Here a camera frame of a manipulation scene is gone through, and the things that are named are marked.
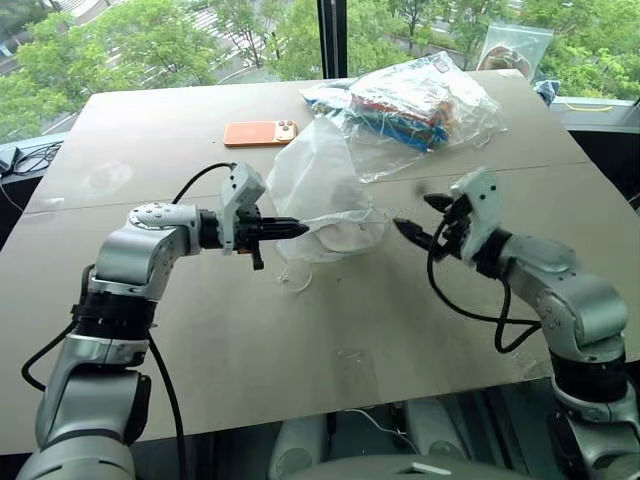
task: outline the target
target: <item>table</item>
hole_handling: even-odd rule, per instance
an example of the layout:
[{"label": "table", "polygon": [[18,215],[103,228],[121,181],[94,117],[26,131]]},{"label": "table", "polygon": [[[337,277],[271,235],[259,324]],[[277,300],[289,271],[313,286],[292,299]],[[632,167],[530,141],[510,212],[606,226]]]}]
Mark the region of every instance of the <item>table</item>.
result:
[{"label": "table", "polygon": [[[638,218],[524,79],[495,71],[473,75],[503,103],[509,133],[482,150],[434,154],[422,165],[367,185],[367,193],[376,206],[433,230],[439,215],[417,192],[445,191],[460,173],[483,163],[493,166],[505,196],[504,226],[570,244],[588,269],[611,281],[629,309],[627,356],[640,358]],[[40,394],[21,380],[20,366],[68,321],[82,267],[95,260],[106,236],[124,224],[131,208],[170,198],[212,161],[247,161],[266,173],[277,149],[226,151],[223,126],[257,118],[293,118],[304,126],[311,116],[297,91],[309,84],[119,92],[90,100],[34,194],[31,213],[20,220],[0,255],[5,392],[0,415],[3,431],[11,432],[0,438],[0,452],[35,446]],[[245,111],[249,106],[253,110]],[[100,166],[105,157],[113,168]],[[191,201],[214,208],[218,199],[212,193],[220,178],[196,185]],[[38,206],[38,198],[54,197],[64,199],[58,208]],[[258,203],[263,214],[274,213],[268,195]],[[297,295],[276,281],[283,263],[273,245],[264,245],[263,257],[262,272],[253,272],[246,256],[222,257],[215,251],[176,264],[153,333],[174,380],[187,433],[550,372],[540,333],[516,352],[500,355],[493,350],[491,325],[448,310],[428,286],[424,252],[394,229],[369,253],[314,265],[310,287]],[[500,287],[495,282],[450,260],[437,267],[436,275],[463,306],[496,312]],[[533,318],[520,301],[512,312]],[[505,342],[515,332],[510,329]],[[38,378],[47,378],[53,359],[34,369]],[[154,363],[146,362],[143,370],[155,383],[143,438],[173,435]]]}]

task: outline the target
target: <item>tree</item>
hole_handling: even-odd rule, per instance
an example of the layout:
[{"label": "tree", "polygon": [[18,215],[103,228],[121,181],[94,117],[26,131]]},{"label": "tree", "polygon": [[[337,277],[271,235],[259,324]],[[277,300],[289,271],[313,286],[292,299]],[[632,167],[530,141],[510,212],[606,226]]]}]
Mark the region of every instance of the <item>tree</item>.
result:
[{"label": "tree", "polygon": [[44,120],[68,108],[63,94],[41,88],[23,71],[0,76],[0,143],[40,135]]},{"label": "tree", "polygon": [[136,85],[138,79],[126,70],[107,66],[107,51],[95,32],[75,27],[69,14],[52,13],[29,31],[33,42],[16,54],[21,73],[39,88],[64,95],[72,111],[93,93]]},{"label": "tree", "polygon": [[399,2],[398,11],[409,29],[409,53],[413,50],[413,35],[418,23],[421,20],[426,23],[431,21],[431,15],[426,15],[429,12],[426,10],[429,3],[430,0],[402,0]]},{"label": "tree", "polygon": [[453,19],[451,33],[464,56],[463,70],[476,59],[492,21],[509,18],[506,0],[458,0],[455,7],[445,2],[444,18]]},{"label": "tree", "polygon": [[47,16],[46,10],[36,0],[10,0],[0,5],[0,41],[13,38],[28,23],[36,23]]},{"label": "tree", "polygon": [[[349,75],[361,75],[409,57],[388,37],[393,18],[379,0],[347,3]],[[281,58],[271,55],[269,66],[282,80],[322,78],[318,15],[314,0],[297,0],[278,24]]]},{"label": "tree", "polygon": [[[231,41],[242,56],[257,68],[262,67],[262,51],[284,5],[279,0],[263,0],[259,7],[251,0],[212,0],[212,6],[218,16],[218,30],[230,33]],[[275,49],[277,40],[272,38]]]},{"label": "tree", "polygon": [[105,51],[119,54],[116,70],[138,77],[144,88],[215,83],[212,69],[227,53],[171,0],[131,0],[111,8],[86,32],[94,33]]},{"label": "tree", "polygon": [[93,93],[214,83],[225,59],[177,0],[130,0],[84,26],[51,13],[29,31],[19,71],[0,78],[0,143],[38,134]]},{"label": "tree", "polygon": [[640,0],[528,0],[521,23],[554,30],[540,68],[561,94],[640,95]]}]

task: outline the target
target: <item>smartphone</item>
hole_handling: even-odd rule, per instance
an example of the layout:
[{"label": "smartphone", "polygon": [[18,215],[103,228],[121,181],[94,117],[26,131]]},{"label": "smartphone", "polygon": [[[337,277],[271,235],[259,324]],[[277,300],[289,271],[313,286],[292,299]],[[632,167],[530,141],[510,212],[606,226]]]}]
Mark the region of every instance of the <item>smartphone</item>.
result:
[{"label": "smartphone", "polygon": [[286,145],[298,134],[293,120],[229,123],[224,131],[227,147],[262,147]]}]

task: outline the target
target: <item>small white cable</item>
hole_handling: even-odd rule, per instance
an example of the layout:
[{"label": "small white cable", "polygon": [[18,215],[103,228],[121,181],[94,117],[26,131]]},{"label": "small white cable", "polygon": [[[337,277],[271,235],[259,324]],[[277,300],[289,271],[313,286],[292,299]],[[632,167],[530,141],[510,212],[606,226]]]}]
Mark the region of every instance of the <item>small white cable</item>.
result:
[{"label": "small white cable", "polygon": [[343,412],[356,412],[356,413],[359,413],[360,415],[364,415],[367,418],[367,420],[369,420],[373,424],[373,426],[376,427],[378,430],[380,430],[381,432],[384,432],[384,433],[389,433],[389,434],[393,435],[394,437],[399,438],[400,440],[405,442],[407,445],[409,445],[411,450],[413,450],[413,453],[415,453],[416,455],[420,455],[420,452],[418,451],[416,446],[413,444],[413,442],[411,440],[409,440],[409,438],[407,436],[405,436],[406,433],[403,434],[401,432],[397,432],[395,430],[391,430],[389,428],[384,428],[384,427],[380,426],[380,424],[378,422],[376,422],[375,419],[371,415],[369,415],[364,410],[360,410],[359,408],[348,408],[346,410],[343,410]]},{"label": "small white cable", "polygon": [[[278,280],[278,283],[286,283],[286,282],[289,281],[289,275],[288,275],[288,273],[289,273],[289,261],[284,257],[282,252],[278,249],[277,245],[274,245],[273,248],[275,249],[276,254],[284,262],[284,269],[282,270],[282,273],[279,276],[276,277],[276,279]],[[304,283],[304,285],[302,285],[301,287],[298,287],[298,288],[287,288],[287,290],[292,292],[292,293],[300,293],[303,290],[306,290],[309,285],[311,285],[311,280],[313,280],[313,270],[311,270],[311,266],[309,266],[309,278]]]},{"label": "small white cable", "polygon": [[2,185],[2,177],[0,177],[0,190],[2,190],[2,193],[3,193],[4,197],[9,201],[9,203],[11,205],[13,205],[18,210],[20,210],[20,213],[24,213],[23,208],[20,205],[18,205],[16,202],[11,200],[11,197],[9,197],[9,195],[7,195],[7,192],[4,190],[4,185]]}]

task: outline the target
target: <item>clear plastic bag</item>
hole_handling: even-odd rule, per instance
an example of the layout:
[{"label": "clear plastic bag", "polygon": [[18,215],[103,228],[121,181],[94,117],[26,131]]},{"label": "clear plastic bag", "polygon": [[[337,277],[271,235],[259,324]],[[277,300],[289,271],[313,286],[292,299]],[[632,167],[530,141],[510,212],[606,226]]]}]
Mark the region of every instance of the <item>clear plastic bag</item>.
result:
[{"label": "clear plastic bag", "polygon": [[532,80],[553,37],[553,30],[492,23],[476,70],[515,68]]},{"label": "clear plastic bag", "polygon": [[304,235],[277,242],[286,260],[340,260],[382,239],[384,214],[364,194],[344,137],[324,118],[276,156],[266,183],[278,215],[309,226]]},{"label": "clear plastic bag", "polygon": [[344,135],[355,172],[372,182],[446,145],[506,130],[498,102],[440,52],[302,92]]}]

